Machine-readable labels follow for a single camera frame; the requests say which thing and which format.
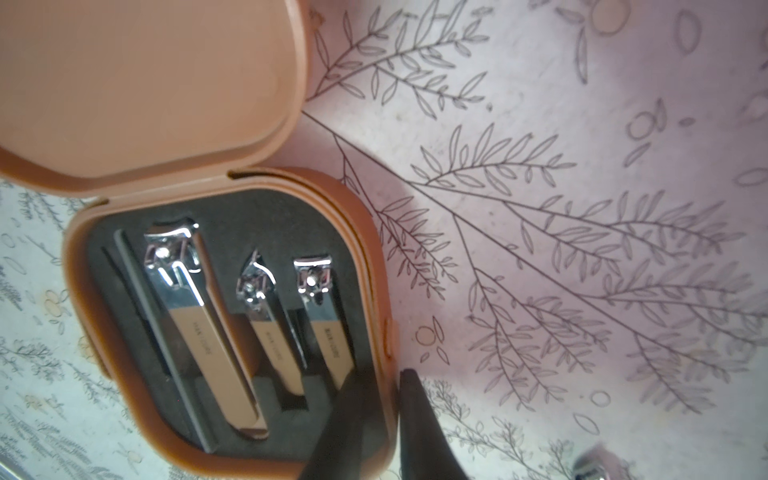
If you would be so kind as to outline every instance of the white patterned fabric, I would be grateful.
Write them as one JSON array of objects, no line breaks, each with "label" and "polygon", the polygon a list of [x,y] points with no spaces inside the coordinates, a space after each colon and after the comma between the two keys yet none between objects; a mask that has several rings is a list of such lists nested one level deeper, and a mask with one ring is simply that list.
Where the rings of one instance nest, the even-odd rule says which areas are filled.
[{"label": "white patterned fabric", "polygon": [[[602,445],[625,478],[766,478],[768,3],[317,1],[311,21],[304,115],[267,163],[372,214],[402,367],[467,474],[565,480]],[[82,205],[0,185],[0,455],[193,478],[73,317]]]}]

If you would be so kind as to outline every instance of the gray foam insert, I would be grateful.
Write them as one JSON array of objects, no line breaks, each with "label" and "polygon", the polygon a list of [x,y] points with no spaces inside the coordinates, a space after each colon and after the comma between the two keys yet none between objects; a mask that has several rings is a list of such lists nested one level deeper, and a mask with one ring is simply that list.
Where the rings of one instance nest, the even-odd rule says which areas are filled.
[{"label": "gray foam insert", "polygon": [[[123,230],[131,249],[143,257],[146,249],[144,232],[156,223],[173,223],[191,218],[200,224],[200,235],[213,264],[213,274],[227,308],[232,313],[244,313],[244,305],[235,297],[237,277],[254,248],[258,248],[276,278],[277,292],[283,307],[292,315],[303,308],[296,291],[293,258],[329,254],[333,258],[335,281],[346,316],[349,341],[356,362],[356,371],[369,386],[365,398],[365,422],[362,434],[362,456],[370,457],[386,443],[386,427],[381,401],[376,391],[373,360],[368,343],[368,332],[362,312],[355,264],[339,233],[317,210],[302,200],[271,190],[246,190],[215,197],[188,200],[175,204],[123,212],[105,217],[90,232],[87,252],[93,279],[100,289],[113,318],[123,334],[134,361],[146,380],[158,411],[168,425],[187,441],[200,445],[190,427],[186,411],[180,407],[176,386],[167,374],[164,361],[154,343],[154,337],[141,318],[141,309],[121,279],[120,257],[114,245],[116,230]],[[316,352],[316,345],[311,342]],[[215,424],[219,442],[216,455],[240,458],[267,458],[276,460],[306,461],[319,438],[331,405],[318,406],[329,395],[318,386],[318,375],[328,383],[328,374],[322,360],[315,358],[312,368],[304,378],[307,387],[306,404],[310,410],[285,408],[265,413],[270,437],[253,440],[240,435],[223,420],[221,412],[202,377],[195,384],[205,412]],[[191,375],[200,375],[192,371]],[[270,368],[260,370],[256,384],[260,401],[274,402],[261,396],[275,395],[269,383],[279,384]]]}]

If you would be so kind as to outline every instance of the peach plastic case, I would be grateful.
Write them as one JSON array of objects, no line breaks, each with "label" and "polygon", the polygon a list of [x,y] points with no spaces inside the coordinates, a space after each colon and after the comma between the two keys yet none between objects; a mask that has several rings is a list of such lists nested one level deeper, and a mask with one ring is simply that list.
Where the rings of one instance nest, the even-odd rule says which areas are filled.
[{"label": "peach plastic case", "polygon": [[388,442],[397,433],[396,322],[379,237],[335,179],[259,168],[294,129],[309,68],[298,0],[68,0],[0,3],[0,174],[50,194],[97,197],[72,220],[64,273],[102,372],[168,461],[207,476],[295,478],[300,462],[208,455],[161,418],[87,268],[85,242],[107,215],[269,189],[315,207],[355,260]]}]

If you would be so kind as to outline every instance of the manicure set case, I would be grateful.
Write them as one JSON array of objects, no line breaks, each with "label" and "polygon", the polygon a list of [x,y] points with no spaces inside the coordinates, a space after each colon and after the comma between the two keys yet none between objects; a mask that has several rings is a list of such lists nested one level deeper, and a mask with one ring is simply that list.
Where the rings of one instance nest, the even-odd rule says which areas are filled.
[{"label": "manicure set case", "polygon": [[[62,247],[73,307],[142,435],[198,475],[296,478],[338,391],[319,339],[307,333],[305,395],[286,394],[235,296],[254,249],[299,323],[292,260],[333,259],[354,370],[368,386],[362,477],[378,475],[395,450],[399,334],[369,212],[325,174],[257,166],[301,115],[310,37],[299,0],[0,4],[0,174],[45,193],[95,198],[72,219]],[[119,233],[142,264],[147,229],[187,218],[210,263],[207,302],[266,435],[227,424],[178,335],[158,347],[115,246]],[[158,318],[167,316],[154,305]],[[168,351],[199,411],[181,408]],[[212,425],[205,449],[196,416]]]}]

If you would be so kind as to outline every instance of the metal object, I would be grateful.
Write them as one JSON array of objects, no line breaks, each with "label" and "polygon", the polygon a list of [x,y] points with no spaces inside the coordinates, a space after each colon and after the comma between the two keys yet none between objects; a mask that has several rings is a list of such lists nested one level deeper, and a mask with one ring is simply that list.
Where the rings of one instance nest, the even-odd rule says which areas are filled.
[{"label": "metal object", "polygon": [[293,261],[293,268],[297,289],[323,359],[334,385],[341,389],[355,364],[344,330],[343,311],[335,298],[332,264],[329,256],[297,258]]},{"label": "metal object", "polygon": [[[237,279],[237,299],[245,303],[250,325],[286,389],[302,396],[301,369],[306,370],[306,357],[296,327],[285,317],[275,285],[274,275],[264,265],[259,251],[254,250]],[[286,339],[286,331],[293,348]]]},{"label": "metal object", "polygon": [[600,462],[592,459],[574,468],[574,480],[611,480],[611,477]]},{"label": "metal object", "polygon": [[199,225],[182,220],[156,225],[144,235],[152,286],[186,342],[224,418],[241,432],[263,436],[266,424],[212,306],[206,301],[204,246]]},{"label": "metal object", "polygon": [[157,340],[160,352],[168,365],[170,377],[173,379],[174,384],[179,391],[181,403],[187,410],[187,415],[190,418],[192,428],[197,434],[203,450],[206,453],[213,453],[218,444],[213,428],[209,419],[203,414],[204,408],[195,391],[194,381],[182,376],[179,359],[177,358],[177,355],[174,355],[174,350],[169,343],[169,334],[175,339],[177,339],[180,334],[171,320],[162,314],[152,293],[147,288],[147,284],[144,281],[143,273],[141,271],[141,266],[134,256],[134,252],[128,244],[123,230],[118,230],[114,233],[114,242],[118,246],[118,251],[120,252],[120,256],[128,274],[128,279],[131,281],[131,285],[136,292],[136,297],[144,312],[144,316],[147,318],[147,323],[149,323],[152,328],[152,333]]}]

